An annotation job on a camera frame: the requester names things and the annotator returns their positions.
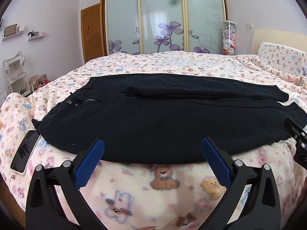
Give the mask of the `white wall shelf left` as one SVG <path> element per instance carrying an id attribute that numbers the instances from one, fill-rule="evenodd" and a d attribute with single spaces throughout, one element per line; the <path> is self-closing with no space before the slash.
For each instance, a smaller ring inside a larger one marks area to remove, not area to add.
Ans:
<path id="1" fill-rule="evenodd" d="M 11 39 L 24 33 L 24 25 L 12 24 L 4 28 L 2 41 Z"/>

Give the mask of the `sliding glass wardrobe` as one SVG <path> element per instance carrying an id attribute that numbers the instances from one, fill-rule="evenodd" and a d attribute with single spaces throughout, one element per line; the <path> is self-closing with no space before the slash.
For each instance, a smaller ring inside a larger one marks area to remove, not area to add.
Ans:
<path id="1" fill-rule="evenodd" d="M 227 0 L 100 0 L 106 55 L 223 54 Z"/>

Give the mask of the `wall power socket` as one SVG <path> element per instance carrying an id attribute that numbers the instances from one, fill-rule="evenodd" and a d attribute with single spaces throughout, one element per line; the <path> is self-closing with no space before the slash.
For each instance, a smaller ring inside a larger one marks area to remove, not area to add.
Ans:
<path id="1" fill-rule="evenodd" d="M 246 24 L 247 29 L 252 29 L 253 28 L 253 23 L 247 23 Z"/>

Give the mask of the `plush toy tube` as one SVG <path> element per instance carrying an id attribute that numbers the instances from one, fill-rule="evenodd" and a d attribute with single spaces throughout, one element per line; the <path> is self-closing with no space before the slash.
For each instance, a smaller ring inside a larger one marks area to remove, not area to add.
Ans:
<path id="1" fill-rule="evenodd" d="M 236 27 L 232 21 L 224 21 L 223 28 L 223 54 L 233 56 L 235 54 L 236 47 Z"/>

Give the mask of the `white wall shelf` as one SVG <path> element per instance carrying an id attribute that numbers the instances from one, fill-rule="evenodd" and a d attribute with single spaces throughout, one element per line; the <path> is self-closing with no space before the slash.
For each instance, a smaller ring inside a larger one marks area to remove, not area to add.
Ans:
<path id="1" fill-rule="evenodd" d="M 39 32 L 39 31 L 30 31 L 27 34 L 28 41 L 35 40 L 35 39 L 41 39 L 46 35 L 46 32 Z"/>
<path id="2" fill-rule="evenodd" d="M 24 25 L 12 24 L 4 28 L 2 41 L 11 39 L 24 33 Z"/>

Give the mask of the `white rack cart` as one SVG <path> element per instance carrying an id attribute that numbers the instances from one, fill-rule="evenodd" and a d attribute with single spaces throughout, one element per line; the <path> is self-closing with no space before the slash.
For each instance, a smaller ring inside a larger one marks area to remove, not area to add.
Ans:
<path id="1" fill-rule="evenodd" d="M 3 73 L 8 93 L 18 93 L 23 97 L 31 94 L 30 85 L 24 67 L 25 57 L 22 51 L 3 61 Z"/>

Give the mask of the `black pants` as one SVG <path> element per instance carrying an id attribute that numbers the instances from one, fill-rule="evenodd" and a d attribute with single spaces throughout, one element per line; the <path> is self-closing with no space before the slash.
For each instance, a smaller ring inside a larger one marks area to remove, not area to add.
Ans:
<path id="1" fill-rule="evenodd" d="M 125 74 L 90 78 L 33 125 L 47 143 L 72 154 L 99 138 L 102 160 L 166 165 L 203 162 L 206 137 L 230 155 L 287 140 L 287 118 L 306 126 L 306 112 L 277 86 Z"/>

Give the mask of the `teddy bear print blanket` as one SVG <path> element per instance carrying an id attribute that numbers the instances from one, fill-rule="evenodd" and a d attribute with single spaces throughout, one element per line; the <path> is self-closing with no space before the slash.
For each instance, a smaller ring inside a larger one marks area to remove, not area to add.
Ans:
<path id="1" fill-rule="evenodd" d="M 201 151 L 209 137 L 251 167 L 270 165 L 281 226 L 303 193 L 284 121 L 306 128 L 306 77 L 256 55 L 181 51 L 99 57 L 1 106 L 1 176 L 26 208 L 37 165 L 105 152 L 80 189 L 108 229 L 197 229 L 226 192 Z"/>

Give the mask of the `cream headboard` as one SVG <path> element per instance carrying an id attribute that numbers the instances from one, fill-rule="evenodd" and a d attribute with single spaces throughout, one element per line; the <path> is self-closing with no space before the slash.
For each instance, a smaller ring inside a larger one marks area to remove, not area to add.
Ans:
<path id="1" fill-rule="evenodd" d="M 250 53 L 256 55 L 262 42 L 280 44 L 306 52 L 307 36 L 282 30 L 254 31 Z"/>

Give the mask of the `wooden door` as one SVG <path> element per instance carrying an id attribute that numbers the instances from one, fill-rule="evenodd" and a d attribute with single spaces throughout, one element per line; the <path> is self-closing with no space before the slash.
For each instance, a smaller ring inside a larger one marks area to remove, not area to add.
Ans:
<path id="1" fill-rule="evenodd" d="M 81 10 L 81 39 L 84 62 L 103 56 L 100 3 Z"/>

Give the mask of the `bear print pillow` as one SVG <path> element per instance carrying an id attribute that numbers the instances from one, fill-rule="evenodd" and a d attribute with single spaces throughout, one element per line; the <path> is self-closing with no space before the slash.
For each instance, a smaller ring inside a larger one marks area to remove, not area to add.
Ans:
<path id="1" fill-rule="evenodd" d="M 270 67 L 294 76 L 304 75 L 306 52 L 289 46 L 262 42 L 257 56 Z"/>

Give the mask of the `white wall shelf right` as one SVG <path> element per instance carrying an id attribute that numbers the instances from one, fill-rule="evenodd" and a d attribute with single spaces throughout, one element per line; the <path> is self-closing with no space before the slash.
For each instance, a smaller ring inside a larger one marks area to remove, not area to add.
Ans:
<path id="1" fill-rule="evenodd" d="M 39 31 L 30 31 L 27 34 L 28 41 L 35 40 L 35 39 L 41 39 L 46 35 L 46 32 L 39 32 Z"/>

